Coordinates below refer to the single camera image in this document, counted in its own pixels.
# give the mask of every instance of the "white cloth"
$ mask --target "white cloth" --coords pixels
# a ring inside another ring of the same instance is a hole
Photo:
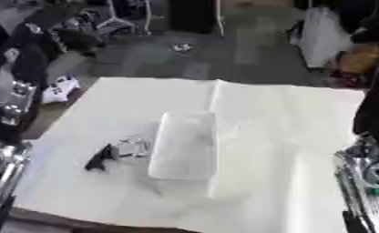
[[[100,79],[38,140],[15,206],[205,233],[343,233],[332,154],[353,142],[362,98],[326,88]],[[83,169],[107,142],[154,128],[165,112],[208,110],[216,115],[218,163],[207,198],[150,178],[147,160]]]

